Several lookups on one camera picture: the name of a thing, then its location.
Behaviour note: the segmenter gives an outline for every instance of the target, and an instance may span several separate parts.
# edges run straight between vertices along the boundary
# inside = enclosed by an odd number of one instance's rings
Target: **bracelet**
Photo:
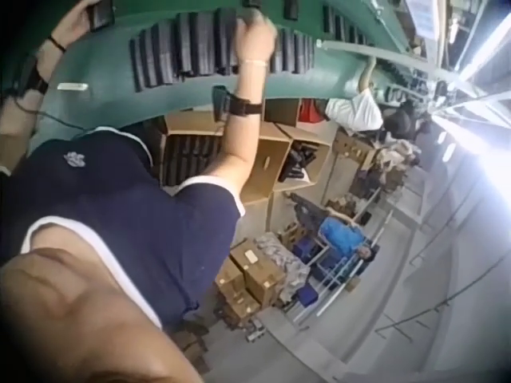
[[[258,66],[268,66],[268,63],[263,60],[241,60],[240,64],[243,64],[243,63],[253,64],[253,65],[258,65]]]
[[[53,38],[53,36],[52,36],[52,35],[48,36],[48,40],[49,40],[49,41],[51,41],[51,42],[53,43],[53,45],[55,45],[57,48],[59,48],[59,49],[60,49],[60,51],[62,51],[63,53],[65,53],[65,48],[64,48],[62,45],[60,45],[60,44],[57,42],[57,40],[55,40],[55,39]]]

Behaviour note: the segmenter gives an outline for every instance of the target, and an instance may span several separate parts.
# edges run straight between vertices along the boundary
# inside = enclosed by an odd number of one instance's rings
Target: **shirt logo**
[[[76,152],[69,152],[64,156],[69,166],[73,168],[83,168],[85,166],[85,156]]]

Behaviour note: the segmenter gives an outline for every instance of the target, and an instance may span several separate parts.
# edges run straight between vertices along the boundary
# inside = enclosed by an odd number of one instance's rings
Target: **hand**
[[[236,56],[243,61],[267,62],[275,50],[277,30],[270,19],[258,10],[252,11],[249,24],[238,18],[236,26]]]
[[[52,32],[52,37],[67,49],[76,40],[90,31],[89,17],[85,8],[98,3],[100,0],[81,0],[58,23]]]

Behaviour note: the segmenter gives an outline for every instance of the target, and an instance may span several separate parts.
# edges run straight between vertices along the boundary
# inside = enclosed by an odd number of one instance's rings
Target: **blue shirt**
[[[365,240],[364,234],[358,227],[349,227],[332,217],[328,217],[323,221],[319,227],[319,233],[337,251],[341,259],[351,258]]]
[[[37,225],[67,227],[155,324],[172,326],[211,287],[243,207],[215,177],[187,180],[170,196],[134,142],[112,132],[51,140],[0,174],[0,256],[26,251]]]

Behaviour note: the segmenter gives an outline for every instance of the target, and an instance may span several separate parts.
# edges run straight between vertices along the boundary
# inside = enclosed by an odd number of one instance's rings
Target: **green conveyor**
[[[74,0],[53,0],[27,23],[26,34],[16,45],[5,70],[7,76],[22,52],[37,47],[51,32],[60,17],[72,6]],[[299,1],[299,20],[283,19],[282,0],[263,0],[263,12],[277,26],[290,27],[315,38],[332,39],[323,32],[323,2],[319,0]],[[382,19],[387,27],[375,20],[370,12],[370,0],[330,0],[339,13],[367,40],[377,47],[404,51],[406,36],[387,0],[378,0],[384,6]],[[98,125],[121,127],[139,120],[210,103],[212,85],[234,84],[234,77],[198,77],[173,86],[162,86],[135,93],[129,60],[129,39],[137,31],[147,28],[179,12],[213,10],[219,7],[240,7],[240,0],[117,0],[116,25],[97,34],[89,35],[73,45],[63,58],[53,82],[83,82],[89,90],[83,93],[50,91],[45,97],[43,109],[72,124],[84,128]],[[345,52],[326,52],[317,49],[315,67],[304,75],[280,73],[267,80],[266,97],[351,97],[347,89],[354,83],[364,65],[363,57]],[[384,73],[376,73],[374,82],[383,88],[390,82]],[[63,128],[52,120],[42,118],[40,135],[35,143],[48,136],[69,138],[76,130]]]

